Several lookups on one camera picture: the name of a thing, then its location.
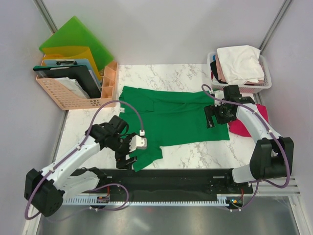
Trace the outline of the green t shirt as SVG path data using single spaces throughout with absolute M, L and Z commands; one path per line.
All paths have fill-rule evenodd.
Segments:
M 129 132 L 144 128 L 145 150 L 136 150 L 133 164 L 140 171 L 162 159 L 161 148 L 202 141 L 228 141 L 227 125 L 207 128 L 204 108 L 214 100 L 204 92 L 166 92 L 124 86 L 119 97 L 124 108 L 119 116 L 128 123 Z

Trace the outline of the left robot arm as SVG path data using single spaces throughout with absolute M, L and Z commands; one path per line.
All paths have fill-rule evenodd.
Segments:
M 84 191 L 103 192 L 107 180 L 97 176 L 92 170 L 86 170 L 79 176 L 72 173 L 86 160 L 103 148 L 113 150 L 118 156 L 125 156 L 139 148 L 146 148 L 144 132 L 131 133 L 122 138 L 122 131 L 128 124 L 118 116 L 109 122 L 94 124 L 85 132 L 82 139 L 59 160 L 42 170 L 30 170 L 25 178 L 24 197 L 28 206 L 33 205 L 45 217 L 53 215 L 65 199 Z

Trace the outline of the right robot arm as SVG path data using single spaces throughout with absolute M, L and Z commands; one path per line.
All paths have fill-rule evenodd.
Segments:
M 260 181 L 286 188 L 292 171 L 293 140 L 275 131 L 261 115 L 255 101 L 250 96 L 242 96 L 237 85 L 228 85 L 223 91 L 213 91 L 206 84 L 201 88 L 214 99 L 214 104 L 204 109 L 207 127 L 239 120 L 255 143 L 249 164 L 232 169 L 231 176 L 224 180 L 225 189 L 234 193 L 242 183 Z

